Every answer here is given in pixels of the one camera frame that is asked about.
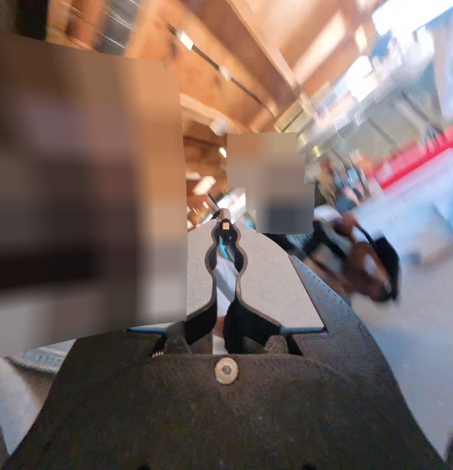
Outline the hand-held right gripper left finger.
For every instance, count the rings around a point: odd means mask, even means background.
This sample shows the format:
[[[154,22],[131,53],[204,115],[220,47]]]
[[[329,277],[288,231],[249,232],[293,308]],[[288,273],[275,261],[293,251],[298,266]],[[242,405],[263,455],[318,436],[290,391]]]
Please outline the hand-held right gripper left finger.
[[[212,332],[217,322],[217,222],[210,220],[188,233],[187,318],[185,338],[188,344]]]

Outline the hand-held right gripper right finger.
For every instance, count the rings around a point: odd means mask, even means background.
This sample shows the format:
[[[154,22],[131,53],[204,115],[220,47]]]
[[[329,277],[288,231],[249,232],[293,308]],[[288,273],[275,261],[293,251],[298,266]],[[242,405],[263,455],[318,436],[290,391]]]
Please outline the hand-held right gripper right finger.
[[[243,222],[232,226],[230,247],[238,272],[226,315],[226,350],[246,353],[248,339],[264,347],[271,337],[323,333],[326,326],[290,256]]]

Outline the person's left hand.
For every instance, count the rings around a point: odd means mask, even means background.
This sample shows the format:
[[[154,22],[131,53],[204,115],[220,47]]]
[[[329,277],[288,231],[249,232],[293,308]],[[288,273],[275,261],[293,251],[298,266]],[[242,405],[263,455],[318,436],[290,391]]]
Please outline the person's left hand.
[[[390,277],[370,242],[355,238],[353,231],[357,224],[351,213],[345,213],[335,223],[335,231],[351,243],[337,280],[346,294],[359,294],[383,303],[390,297]]]

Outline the grey sweatshirt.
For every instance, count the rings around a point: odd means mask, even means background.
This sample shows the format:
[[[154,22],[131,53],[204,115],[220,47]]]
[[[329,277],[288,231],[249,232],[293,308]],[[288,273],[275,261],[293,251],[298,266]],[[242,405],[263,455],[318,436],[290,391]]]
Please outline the grey sweatshirt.
[[[218,255],[213,273],[217,286],[218,317],[223,317],[226,316],[230,304],[235,300],[238,271],[233,262]]]

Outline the red banner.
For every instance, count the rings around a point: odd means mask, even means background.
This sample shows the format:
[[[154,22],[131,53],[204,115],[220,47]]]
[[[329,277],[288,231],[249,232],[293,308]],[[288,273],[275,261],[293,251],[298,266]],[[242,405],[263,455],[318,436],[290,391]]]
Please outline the red banner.
[[[372,178],[385,191],[449,150],[453,150],[453,125],[446,129],[445,139],[430,141],[427,149],[422,144],[413,142],[393,153],[376,165]]]

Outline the grey zippered fabric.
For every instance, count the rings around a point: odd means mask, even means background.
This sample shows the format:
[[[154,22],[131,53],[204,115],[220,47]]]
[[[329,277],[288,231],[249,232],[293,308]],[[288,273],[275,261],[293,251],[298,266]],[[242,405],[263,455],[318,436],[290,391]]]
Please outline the grey zippered fabric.
[[[0,468],[34,424],[74,342],[0,358]]]

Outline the black ceiling light rail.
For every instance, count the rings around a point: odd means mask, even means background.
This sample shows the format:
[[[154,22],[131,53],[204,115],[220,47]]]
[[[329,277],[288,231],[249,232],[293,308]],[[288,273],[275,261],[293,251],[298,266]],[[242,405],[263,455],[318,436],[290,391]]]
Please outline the black ceiling light rail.
[[[264,103],[255,93],[250,91],[246,86],[241,82],[235,79],[226,67],[220,66],[217,62],[214,62],[209,56],[207,56],[202,50],[200,50],[192,41],[192,39],[184,32],[176,29],[171,24],[167,24],[167,29],[173,37],[175,37],[183,46],[189,51],[194,52],[199,57],[201,57],[205,62],[207,62],[214,70],[219,73],[226,81],[233,83],[237,88],[243,91],[247,96],[252,98],[259,106],[265,108],[271,116],[276,116],[273,113],[272,109]]]

